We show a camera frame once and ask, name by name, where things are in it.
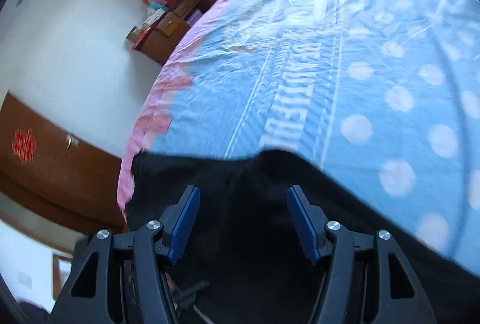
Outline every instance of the blue gripper pad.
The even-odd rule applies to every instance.
[[[175,264],[177,259],[183,256],[183,252],[187,246],[188,238],[197,217],[199,207],[200,190],[195,187],[191,191],[190,196],[183,207],[183,210],[178,217],[177,223],[172,231],[170,250],[168,253],[168,259],[172,265]]]
[[[318,251],[317,233],[294,187],[290,187],[286,193],[286,206],[300,240],[303,254],[315,265],[321,258]]]

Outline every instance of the bed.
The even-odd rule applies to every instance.
[[[141,149],[288,149],[480,275],[478,0],[219,0],[148,95]]]

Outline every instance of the red paper cutting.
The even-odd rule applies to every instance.
[[[27,164],[33,161],[33,153],[37,148],[32,130],[29,129],[27,133],[23,130],[15,131],[15,140],[11,143],[13,154],[18,156],[22,164]]]

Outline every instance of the wooden door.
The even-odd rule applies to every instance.
[[[7,95],[0,111],[0,170],[10,186],[21,187],[23,195],[11,187],[5,193],[23,206],[84,233],[101,227],[117,233],[124,226],[116,202],[120,165],[119,158],[75,138]],[[40,209],[38,201],[50,210]],[[64,212],[62,222],[56,212]],[[77,221],[68,221],[65,214],[74,214]]]

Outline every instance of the silver screw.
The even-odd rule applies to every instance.
[[[106,229],[102,229],[97,232],[97,237],[100,240],[106,239],[109,236],[109,232]]]
[[[390,240],[390,237],[392,237],[392,235],[390,235],[390,232],[388,232],[387,230],[381,230],[378,231],[378,237],[382,240]]]
[[[327,227],[329,230],[339,230],[341,225],[338,221],[329,221],[327,222]]]
[[[160,226],[162,225],[162,223],[158,220],[152,220],[152,221],[149,221],[148,224],[147,224],[147,228],[149,230],[157,230],[158,228],[160,228]]]

